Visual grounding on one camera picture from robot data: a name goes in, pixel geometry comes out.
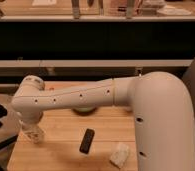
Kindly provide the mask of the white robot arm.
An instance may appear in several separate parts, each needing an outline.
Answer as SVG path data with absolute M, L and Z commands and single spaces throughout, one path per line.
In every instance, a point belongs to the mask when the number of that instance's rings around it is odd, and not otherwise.
M 22 125 L 47 110 L 127 106 L 134 115 L 138 171 L 195 171 L 195 114 L 190 93 L 175 75 L 150 72 L 47 90 L 26 76 L 12 98 Z

